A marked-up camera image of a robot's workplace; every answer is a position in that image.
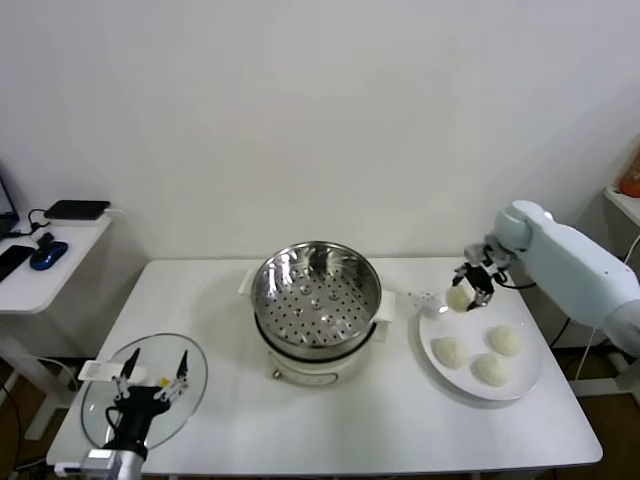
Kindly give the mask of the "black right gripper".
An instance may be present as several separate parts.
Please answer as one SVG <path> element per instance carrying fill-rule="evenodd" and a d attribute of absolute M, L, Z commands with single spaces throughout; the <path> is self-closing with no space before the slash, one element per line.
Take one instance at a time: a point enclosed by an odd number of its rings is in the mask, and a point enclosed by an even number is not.
<path fill-rule="evenodd" d="M 495 293 L 492 277 L 482 266 L 473 266 L 465 262 L 462 267 L 455 269 L 452 286 L 456 287 L 467 282 L 474 290 L 474 295 L 468 305 L 468 310 L 475 310 L 488 305 Z"/>

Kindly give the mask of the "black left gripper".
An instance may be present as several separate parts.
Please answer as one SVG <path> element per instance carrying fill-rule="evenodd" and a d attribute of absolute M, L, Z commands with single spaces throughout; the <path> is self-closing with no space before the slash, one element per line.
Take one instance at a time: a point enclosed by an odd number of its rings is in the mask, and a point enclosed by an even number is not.
<path fill-rule="evenodd" d="M 136 348 L 126 360 L 120 373 L 112 377 L 117 394 L 114 404 L 105 410 L 105 418 L 113 430 L 113 437 L 104 449 L 147 453 L 145 441 L 155 417 L 166 413 L 175 400 L 188 387 L 188 351 L 185 350 L 176 375 L 164 381 L 161 387 L 130 387 L 130 377 L 136 366 L 140 349 Z"/>

